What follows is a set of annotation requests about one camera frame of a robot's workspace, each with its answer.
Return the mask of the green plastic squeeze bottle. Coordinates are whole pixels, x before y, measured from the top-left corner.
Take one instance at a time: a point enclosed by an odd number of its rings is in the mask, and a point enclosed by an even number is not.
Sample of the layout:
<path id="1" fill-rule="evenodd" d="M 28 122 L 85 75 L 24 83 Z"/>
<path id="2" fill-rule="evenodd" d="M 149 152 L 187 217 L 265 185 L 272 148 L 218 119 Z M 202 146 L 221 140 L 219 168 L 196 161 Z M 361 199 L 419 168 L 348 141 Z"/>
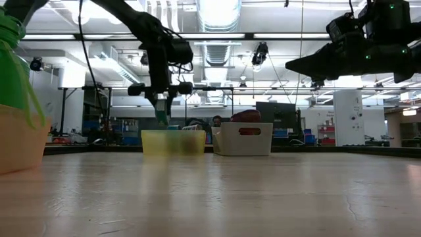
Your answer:
<path id="1" fill-rule="evenodd" d="M 31 106 L 36 109 L 40 126 L 45 126 L 45 114 L 29 81 L 30 67 L 14 52 L 25 35 L 21 21 L 0 6 L 0 105 L 20 110 L 28 125 L 36 128 Z"/>

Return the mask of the silver ventilation duct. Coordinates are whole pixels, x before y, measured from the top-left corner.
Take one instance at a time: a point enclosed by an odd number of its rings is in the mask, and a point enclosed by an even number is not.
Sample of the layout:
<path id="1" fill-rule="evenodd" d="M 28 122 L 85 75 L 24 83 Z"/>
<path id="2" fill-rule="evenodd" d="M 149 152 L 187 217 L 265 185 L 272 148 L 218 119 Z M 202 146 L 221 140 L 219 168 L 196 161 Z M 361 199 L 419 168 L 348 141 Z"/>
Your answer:
<path id="1" fill-rule="evenodd" d="M 199 31 L 206 33 L 236 32 L 239 28 L 241 0 L 195 0 Z M 210 66 L 224 66 L 230 59 L 230 45 L 207 45 L 205 61 Z"/>

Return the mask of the dark maroon toy fruit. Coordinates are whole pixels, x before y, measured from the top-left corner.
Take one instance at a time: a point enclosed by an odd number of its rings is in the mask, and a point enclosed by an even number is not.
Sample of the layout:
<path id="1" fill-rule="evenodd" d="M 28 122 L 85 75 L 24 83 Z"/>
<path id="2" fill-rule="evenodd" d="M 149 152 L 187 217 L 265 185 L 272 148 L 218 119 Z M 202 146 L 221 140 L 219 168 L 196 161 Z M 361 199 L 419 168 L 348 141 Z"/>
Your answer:
<path id="1" fill-rule="evenodd" d="M 253 123 L 253 122 L 260 122 L 260 121 L 261 121 L 260 112 L 254 109 L 238 112 L 232 115 L 230 118 L 230 122 Z M 240 128 L 239 133 L 242 136 L 259 135 L 260 129 L 259 128 Z"/>

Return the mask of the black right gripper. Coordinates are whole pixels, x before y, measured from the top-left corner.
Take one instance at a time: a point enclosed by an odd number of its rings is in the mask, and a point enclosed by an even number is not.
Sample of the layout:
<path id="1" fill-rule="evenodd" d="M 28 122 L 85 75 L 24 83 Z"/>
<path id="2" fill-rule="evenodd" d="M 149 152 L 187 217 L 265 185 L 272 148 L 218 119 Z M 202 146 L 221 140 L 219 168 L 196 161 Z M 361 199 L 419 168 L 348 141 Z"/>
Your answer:
<path id="1" fill-rule="evenodd" d="M 392 73 L 394 82 L 400 83 L 421 73 L 421 40 L 412 46 L 376 43 L 362 35 L 348 33 L 312 55 L 288 61 L 285 67 L 312 80 Z"/>

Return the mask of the grey plastic bin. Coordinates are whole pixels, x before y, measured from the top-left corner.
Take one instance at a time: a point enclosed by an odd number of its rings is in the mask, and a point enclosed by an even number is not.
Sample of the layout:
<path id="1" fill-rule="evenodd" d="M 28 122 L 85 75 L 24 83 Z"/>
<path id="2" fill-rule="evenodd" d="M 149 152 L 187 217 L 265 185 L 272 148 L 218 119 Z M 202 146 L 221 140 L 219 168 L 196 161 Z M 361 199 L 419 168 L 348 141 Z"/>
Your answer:
<path id="1" fill-rule="evenodd" d="M 222 156 L 268 156 L 272 133 L 272 123 L 223 122 L 212 127 L 213 150 Z"/>

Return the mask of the black monitor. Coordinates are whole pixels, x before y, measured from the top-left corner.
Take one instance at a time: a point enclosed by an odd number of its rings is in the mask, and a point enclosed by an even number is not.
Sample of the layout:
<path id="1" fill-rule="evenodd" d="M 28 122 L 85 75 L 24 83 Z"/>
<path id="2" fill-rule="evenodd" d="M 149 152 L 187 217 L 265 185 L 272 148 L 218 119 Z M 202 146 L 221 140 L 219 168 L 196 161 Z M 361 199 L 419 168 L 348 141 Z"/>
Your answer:
<path id="1" fill-rule="evenodd" d="M 260 121 L 273 123 L 274 128 L 295 129 L 297 127 L 295 104 L 256 102 L 256 110 L 260 112 Z"/>

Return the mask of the yellow translucent plastic bin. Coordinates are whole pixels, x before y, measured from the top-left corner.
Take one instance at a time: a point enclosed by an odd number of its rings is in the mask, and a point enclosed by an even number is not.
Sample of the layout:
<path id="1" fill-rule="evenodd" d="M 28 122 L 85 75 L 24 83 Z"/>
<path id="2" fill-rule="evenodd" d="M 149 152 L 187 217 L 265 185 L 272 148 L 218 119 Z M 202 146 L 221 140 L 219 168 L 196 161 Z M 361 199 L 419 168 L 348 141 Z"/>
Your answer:
<path id="1" fill-rule="evenodd" d="M 145 155 L 200 155 L 205 152 L 206 133 L 203 130 L 142 130 Z"/>

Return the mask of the white pillar with signs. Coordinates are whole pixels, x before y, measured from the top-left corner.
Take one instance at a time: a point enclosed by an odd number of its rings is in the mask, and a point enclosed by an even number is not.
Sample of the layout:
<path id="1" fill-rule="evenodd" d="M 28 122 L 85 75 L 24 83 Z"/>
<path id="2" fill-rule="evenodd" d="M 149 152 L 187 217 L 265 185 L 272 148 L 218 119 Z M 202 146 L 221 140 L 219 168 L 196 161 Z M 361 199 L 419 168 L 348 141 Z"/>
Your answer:
<path id="1" fill-rule="evenodd" d="M 334 92 L 335 144 L 364 145 L 362 94 L 359 90 Z"/>

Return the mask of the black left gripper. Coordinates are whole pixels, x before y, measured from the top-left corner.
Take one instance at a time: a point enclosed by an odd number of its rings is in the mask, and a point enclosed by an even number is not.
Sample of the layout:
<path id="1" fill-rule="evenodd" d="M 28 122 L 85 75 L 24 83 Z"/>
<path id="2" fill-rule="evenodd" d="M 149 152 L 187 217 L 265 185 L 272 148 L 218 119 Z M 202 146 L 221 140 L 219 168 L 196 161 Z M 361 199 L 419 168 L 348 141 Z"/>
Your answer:
<path id="1" fill-rule="evenodd" d="M 157 113 L 158 97 L 160 94 L 167 93 L 166 115 L 170 116 L 174 98 L 178 94 L 191 94 L 193 84 L 191 82 L 180 82 L 178 85 L 172 84 L 172 73 L 168 68 L 168 59 L 164 46 L 151 45 L 146 52 L 149 61 L 151 85 L 146 86 L 143 83 L 132 84 L 128 88 L 128 95 L 137 96 L 144 93 L 145 98 L 152 104 L 154 113 Z"/>

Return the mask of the black overhead crossbar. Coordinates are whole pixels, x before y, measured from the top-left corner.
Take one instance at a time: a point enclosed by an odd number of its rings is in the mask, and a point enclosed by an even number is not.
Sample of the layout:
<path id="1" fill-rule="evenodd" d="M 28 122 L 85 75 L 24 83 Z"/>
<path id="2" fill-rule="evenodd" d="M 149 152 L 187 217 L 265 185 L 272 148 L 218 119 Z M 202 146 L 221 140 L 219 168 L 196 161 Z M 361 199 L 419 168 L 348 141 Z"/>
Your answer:
<path id="1" fill-rule="evenodd" d="M 180 33 L 182 38 L 192 41 L 328 41 L 327 33 Z M 28 34 L 22 41 L 76 41 L 84 38 L 87 41 L 135 41 L 132 34 Z"/>

